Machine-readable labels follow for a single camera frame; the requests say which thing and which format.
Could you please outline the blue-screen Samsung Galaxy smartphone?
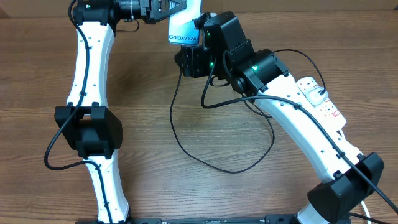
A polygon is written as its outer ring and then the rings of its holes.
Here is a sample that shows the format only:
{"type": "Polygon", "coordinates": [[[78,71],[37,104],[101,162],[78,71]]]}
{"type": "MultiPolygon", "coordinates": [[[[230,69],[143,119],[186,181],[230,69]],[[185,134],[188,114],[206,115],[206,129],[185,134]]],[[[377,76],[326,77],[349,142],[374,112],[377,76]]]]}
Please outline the blue-screen Samsung Galaxy smartphone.
{"type": "Polygon", "coordinates": [[[169,17],[168,40],[171,44],[197,45],[200,31],[194,20],[201,16],[202,0],[187,0],[186,8],[169,17]]]}

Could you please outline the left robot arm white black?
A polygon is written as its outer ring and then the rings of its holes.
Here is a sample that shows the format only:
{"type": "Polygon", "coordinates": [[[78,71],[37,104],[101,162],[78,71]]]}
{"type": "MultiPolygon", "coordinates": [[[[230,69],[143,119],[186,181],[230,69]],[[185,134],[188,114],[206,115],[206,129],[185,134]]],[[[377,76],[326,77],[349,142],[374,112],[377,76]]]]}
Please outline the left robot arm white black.
{"type": "Polygon", "coordinates": [[[68,17],[78,37],[73,86],[65,106],[55,108],[59,130],[90,173],[98,204],[95,223],[132,223],[123,192],[118,152],[123,141],[121,121],[110,111],[107,99],[108,63],[119,21],[155,24],[186,9],[186,1],[77,1],[68,17]]]}

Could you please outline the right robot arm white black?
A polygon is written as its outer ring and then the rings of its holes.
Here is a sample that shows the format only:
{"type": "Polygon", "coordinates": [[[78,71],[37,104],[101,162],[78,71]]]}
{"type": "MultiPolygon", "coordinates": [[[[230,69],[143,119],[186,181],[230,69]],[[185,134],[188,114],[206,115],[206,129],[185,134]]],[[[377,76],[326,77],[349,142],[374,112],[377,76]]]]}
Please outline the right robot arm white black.
{"type": "Polygon", "coordinates": [[[369,195],[378,192],[384,169],[375,152],[364,155],[343,132],[345,119],[312,77],[296,80],[275,52],[255,51],[230,11],[192,16],[186,30],[203,36],[175,56],[189,77],[226,80],[240,101],[269,113],[303,151],[320,183],[292,223],[341,223],[369,195]]]}

